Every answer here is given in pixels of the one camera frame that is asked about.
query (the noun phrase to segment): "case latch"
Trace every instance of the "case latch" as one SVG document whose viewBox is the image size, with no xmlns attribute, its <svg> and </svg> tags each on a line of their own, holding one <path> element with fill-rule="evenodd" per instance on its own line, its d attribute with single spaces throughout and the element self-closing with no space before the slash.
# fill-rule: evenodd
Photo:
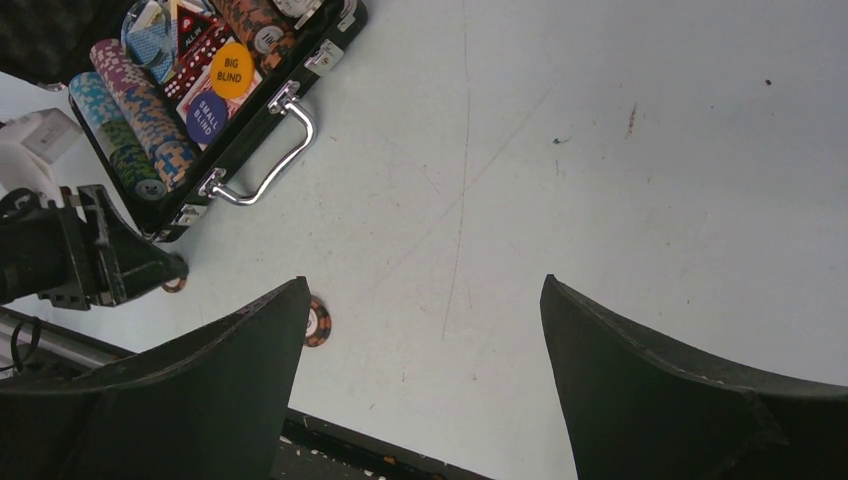
<svg viewBox="0 0 848 480">
<path fill-rule="evenodd" d="M 171 225 L 179 226 L 179 227 L 190 227 L 194 225 L 200 217 L 206 213 L 206 206 L 204 205 L 191 205 L 185 204 L 183 208 L 180 209 L 180 215 Z"/>
<path fill-rule="evenodd" d="M 306 68 L 319 77 L 328 74 L 344 56 L 344 50 L 330 40 L 324 40 L 318 52 L 306 61 Z"/>
</svg>

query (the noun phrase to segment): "teal chip stack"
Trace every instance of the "teal chip stack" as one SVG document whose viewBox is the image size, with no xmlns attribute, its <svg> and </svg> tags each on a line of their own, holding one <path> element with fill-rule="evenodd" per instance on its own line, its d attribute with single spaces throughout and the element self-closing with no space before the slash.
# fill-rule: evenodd
<svg viewBox="0 0 848 480">
<path fill-rule="evenodd" d="M 124 188 L 142 200 L 164 197 L 165 184 L 100 76 L 77 75 L 68 89 Z"/>
</svg>

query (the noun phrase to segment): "case handle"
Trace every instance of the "case handle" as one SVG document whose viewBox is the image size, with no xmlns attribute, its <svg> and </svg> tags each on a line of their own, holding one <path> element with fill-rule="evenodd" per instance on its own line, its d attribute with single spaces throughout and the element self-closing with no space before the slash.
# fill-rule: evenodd
<svg viewBox="0 0 848 480">
<path fill-rule="evenodd" d="M 259 188 L 257 188 L 256 192 L 252 195 L 240 195 L 227 187 L 226 184 L 221 181 L 223 176 L 226 174 L 226 171 L 217 168 L 213 169 L 212 173 L 198 189 L 198 193 L 200 193 L 200 195 L 220 198 L 240 207 L 253 205 L 259 201 L 268 187 L 270 187 L 271 184 L 274 183 L 274 180 L 276 180 L 276 178 L 280 176 L 280 174 L 282 174 L 292 164 L 292 162 L 294 162 L 297 156 L 312 145 L 316 134 L 315 121 L 312 119 L 309 112 L 307 112 L 300 103 L 298 103 L 298 98 L 294 95 L 299 87 L 300 85 L 297 82 L 286 83 L 268 104 L 268 111 L 273 114 L 281 115 L 286 115 L 287 113 L 294 114 L 294 116 L 306 129 L 306 137 L 300 145 L 292 149 L 288 154 L 281 158 L 276 165 L 274 165 L 274 168 L 268 172 L 268 175 L 265 176 L 264 180 L 262 180 Z"/>
</svg>

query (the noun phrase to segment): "white floor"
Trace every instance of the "white floor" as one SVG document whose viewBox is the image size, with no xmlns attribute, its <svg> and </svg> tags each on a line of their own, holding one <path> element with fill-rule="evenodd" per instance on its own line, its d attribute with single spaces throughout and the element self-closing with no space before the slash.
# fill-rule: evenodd
<svg viewBox="0 0 848 480">
<path fill-rule="evenodd" d="M 547 273 L 712 353 L 848 384 L 848 3 L 369 6 L 309 95 L 305 160 L 173 247 L 183 293 L 18 305 L 145 349 L 305 275 L 334 330 L 291 406 L 498 479 L 576 478 Z M 5 116 L 65 103 L 2 85 Z M 280 127 L 245 184 L 298 134 Z M 68 184 L 107 181 L 84 142 L 68 157 Z"/>
</svg>

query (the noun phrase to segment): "black case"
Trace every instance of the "black case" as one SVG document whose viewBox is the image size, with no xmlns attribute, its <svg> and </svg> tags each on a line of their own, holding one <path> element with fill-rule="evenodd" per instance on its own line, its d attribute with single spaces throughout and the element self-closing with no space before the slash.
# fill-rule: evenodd
<svg viewBox="0 0 848 480">
<path fill-rule="evenodd" d="M 3 0 L 0 70 L 48 90 L 62 88 L 77 74 L 94 70 L 88 59 L 91 46 L 104 38 L 118 38 L 124 14 L 135 2 Z M 51 15 L 42 18 L 44 12 Z M 361 0 L 324 0 L 298 30 L 298 43 L 288 58 L 264 77 L 221 134 L 199 155 L 185 184 L 155 202 L 139 200 L 125 191 L 69 95 L 80 125 L 142 235 L 159 242 L 176 240 L 215 198 L 243 206 L 255 203 L 290 161 L 314 141 L 314 121 L 298 104 L 298 98 L 336 65 L 367 21 L 368 11 Z M 255 198 L 229 190 L 226 182 L 288 113 L 306 128 L 303 143 L 280 159 Z M 184 128 L 176 112 L 172 114 Z"/>
</svg>

